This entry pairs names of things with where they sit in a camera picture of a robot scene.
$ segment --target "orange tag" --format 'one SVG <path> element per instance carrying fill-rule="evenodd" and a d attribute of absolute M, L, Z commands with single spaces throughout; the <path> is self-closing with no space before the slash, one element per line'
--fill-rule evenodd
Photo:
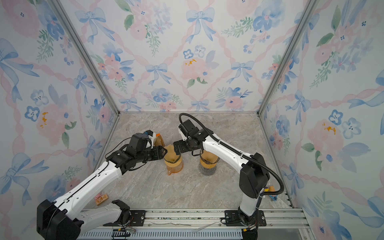
<path fill-rule="evenodd" d="M 108 199 L 108 195 L 104 194 L 103 196 L 101 196 L 101 197 L 99 197 L 98 199 L 95 200 L 96 205 L 98 206 L 98 205 L 102 204 L 107 199 Z"/>

